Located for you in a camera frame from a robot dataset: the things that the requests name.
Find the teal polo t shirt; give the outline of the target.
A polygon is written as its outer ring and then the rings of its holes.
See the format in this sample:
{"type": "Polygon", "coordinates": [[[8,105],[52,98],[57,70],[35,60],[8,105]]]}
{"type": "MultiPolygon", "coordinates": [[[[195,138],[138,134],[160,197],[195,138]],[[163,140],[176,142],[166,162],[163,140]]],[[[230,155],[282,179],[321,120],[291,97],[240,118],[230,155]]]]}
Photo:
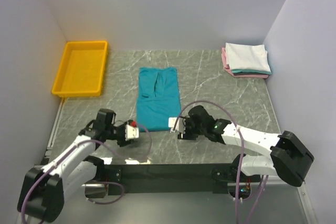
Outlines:
{"type": "Polygon", "coordinates": [[[138,75],[136,121],[150,132],[169,131],[181,111],[177,69],[142,67],[138,75]]]}

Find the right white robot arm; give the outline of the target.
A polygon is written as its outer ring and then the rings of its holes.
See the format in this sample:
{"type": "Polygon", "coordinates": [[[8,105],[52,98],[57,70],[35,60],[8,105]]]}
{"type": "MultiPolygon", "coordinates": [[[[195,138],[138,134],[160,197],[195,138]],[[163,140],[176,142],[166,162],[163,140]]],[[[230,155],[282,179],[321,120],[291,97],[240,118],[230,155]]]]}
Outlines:
{"type": "Polygon", "coordinates": [[[285,183],[300,187],[314,161],[313,154],[292,132],[266,133],[232,121],[215,119],[201,105],[195,106],[186,117],[169,118],[168,126],[182,140],[204,136],[212,142],[243,147],[256,153],[236,157],[234,172],[245,176],[278,176],[285,183]]]}

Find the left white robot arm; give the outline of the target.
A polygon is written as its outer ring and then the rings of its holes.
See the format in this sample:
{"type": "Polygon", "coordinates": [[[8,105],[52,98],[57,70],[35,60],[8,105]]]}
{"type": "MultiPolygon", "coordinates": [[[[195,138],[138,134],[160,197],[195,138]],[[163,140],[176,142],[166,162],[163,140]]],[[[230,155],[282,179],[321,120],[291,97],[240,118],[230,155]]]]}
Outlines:
{"type": "Polygon", "coordinates": [[[27,222],[26,216],[53,222],[67,198],[83,184],[91,180],[108,184],[104,161],[92,153],[101,146],[107,148],[107,140],[124,147],[139,137],[134,120],[116,126],[115,116],[110,109],[100,109],[65,151],[42,168],[26,173],[17,204],[22,223],[27,222]]]}

